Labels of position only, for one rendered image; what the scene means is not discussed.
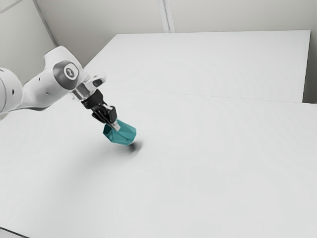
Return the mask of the teal faceted mug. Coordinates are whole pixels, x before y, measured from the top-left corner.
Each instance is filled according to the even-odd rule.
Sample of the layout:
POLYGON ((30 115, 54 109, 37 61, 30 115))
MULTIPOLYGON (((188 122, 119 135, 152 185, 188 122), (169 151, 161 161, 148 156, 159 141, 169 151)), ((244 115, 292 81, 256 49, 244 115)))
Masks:
POLYGON ((133 143, 136 137, 136 128, 117 119, 117 124, 120 126, 119 131, 116 131, 108 124, 105 124, 103 134, 112 143, 129 146, 133 143))

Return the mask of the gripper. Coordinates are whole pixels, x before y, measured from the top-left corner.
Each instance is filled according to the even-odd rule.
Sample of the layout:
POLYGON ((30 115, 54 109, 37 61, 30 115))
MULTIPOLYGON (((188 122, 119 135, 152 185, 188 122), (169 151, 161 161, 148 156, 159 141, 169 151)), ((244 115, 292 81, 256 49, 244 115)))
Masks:
POLYGON ((114 106, 108 106, 104 102, 102 92, 97 89, 87 99, 81 101, 81 104, 86 108, 92 110, 92 116, 101 123, 108 124, 115 131, 120 130, 120 125, 117 122, 117 112, 114 106))

